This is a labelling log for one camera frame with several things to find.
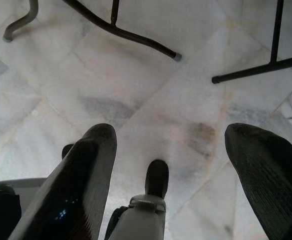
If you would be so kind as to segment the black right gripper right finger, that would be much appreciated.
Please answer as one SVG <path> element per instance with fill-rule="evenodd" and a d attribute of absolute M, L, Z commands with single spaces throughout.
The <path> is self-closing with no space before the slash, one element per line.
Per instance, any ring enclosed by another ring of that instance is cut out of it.
<path fill-rule="evenodd" d="M 254 214 L 270 240 L 292 240 L 292 144 L 244 123 L 226 128 L 225 148 Z"/>

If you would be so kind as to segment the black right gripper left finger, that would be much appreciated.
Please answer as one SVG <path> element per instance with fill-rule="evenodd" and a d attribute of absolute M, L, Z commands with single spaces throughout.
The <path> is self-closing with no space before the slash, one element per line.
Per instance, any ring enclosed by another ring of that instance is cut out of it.
<path fill-rule="evenodd" d="M 116 149 L 111 125 L 92 126 L 39 188 L 9 238 L 98 239 Z"/>

